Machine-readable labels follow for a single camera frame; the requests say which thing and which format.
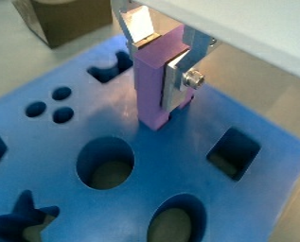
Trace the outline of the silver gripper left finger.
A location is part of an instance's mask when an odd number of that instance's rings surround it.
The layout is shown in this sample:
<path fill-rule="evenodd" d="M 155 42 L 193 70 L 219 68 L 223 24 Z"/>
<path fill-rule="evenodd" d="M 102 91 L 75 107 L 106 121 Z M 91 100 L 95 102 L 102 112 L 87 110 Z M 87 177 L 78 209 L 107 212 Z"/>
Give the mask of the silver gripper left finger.
<path fill-rule="evenodd" d="M 132 0 L 110 0 L 111 10 L 127 39 L 128 57 L 157 40 L 161 35 L 154 31 L 150 9 Z"/>

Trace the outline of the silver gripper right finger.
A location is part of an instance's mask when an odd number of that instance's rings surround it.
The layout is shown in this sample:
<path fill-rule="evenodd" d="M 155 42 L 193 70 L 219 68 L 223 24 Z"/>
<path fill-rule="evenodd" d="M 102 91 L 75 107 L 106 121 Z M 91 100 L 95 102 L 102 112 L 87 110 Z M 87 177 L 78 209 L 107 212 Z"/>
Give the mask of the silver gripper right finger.
<path fill-rule="evenodd" d="M 190 26 L 183 26 L 181 42 L 187 50 L 178 54 L 166 65 L 161 106 L 166 112 L 186 105 L 193 91 L 205 81 L 197 70 L 198 63 L 218 47 L 218 40 Z"/>

